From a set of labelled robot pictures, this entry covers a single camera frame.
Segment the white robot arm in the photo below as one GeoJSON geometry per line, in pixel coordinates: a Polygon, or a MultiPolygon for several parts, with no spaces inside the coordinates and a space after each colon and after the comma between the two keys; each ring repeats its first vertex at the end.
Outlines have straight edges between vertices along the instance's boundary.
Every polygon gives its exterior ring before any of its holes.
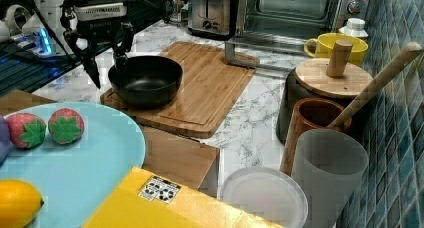
{"type": "Polygon", "coordinates": [[[133,0],[33,0],[55,46],[74,56],[96,87],[101,86],[95,60],[98,47],[112,47],[116,64],[127,63],[135,28],[128,20],[133,0]]]}

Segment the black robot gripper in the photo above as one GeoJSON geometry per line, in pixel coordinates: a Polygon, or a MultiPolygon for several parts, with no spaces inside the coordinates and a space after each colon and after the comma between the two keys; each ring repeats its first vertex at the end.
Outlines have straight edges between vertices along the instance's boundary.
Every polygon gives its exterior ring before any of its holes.
{"type": "Polygon", "coordinates": [[[124,36],[120,44],[112,44],[115,68],[126,69],[127,52],[131,51],[135,29],[127,20],[127,0],[65,0],[61,5],[61,25],[65,28],[64,38],[75,56],[81,61],[85,72],[100,89],[99,71],[95,61],[97,43],[114,42],[119,31],[124,36]],[[79,39],[87,42],[81,49],[79,39]]]}

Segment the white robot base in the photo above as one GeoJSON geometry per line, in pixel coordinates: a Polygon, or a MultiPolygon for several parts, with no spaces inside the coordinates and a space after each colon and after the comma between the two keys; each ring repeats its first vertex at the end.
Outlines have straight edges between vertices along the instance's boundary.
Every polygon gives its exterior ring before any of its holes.
{"type": "Polygon", "coordinates": [[[60,8],[41,7],[39,11],[40,14],[31,14],[24,6],[8,6],[1,26],[7,27],[9,34],[1,34],[1,38],[14,39],[19,46],[33,44],[30,51],[42,58],[71,54],[63,37],[65,29],[59,21],[60,8]]]}

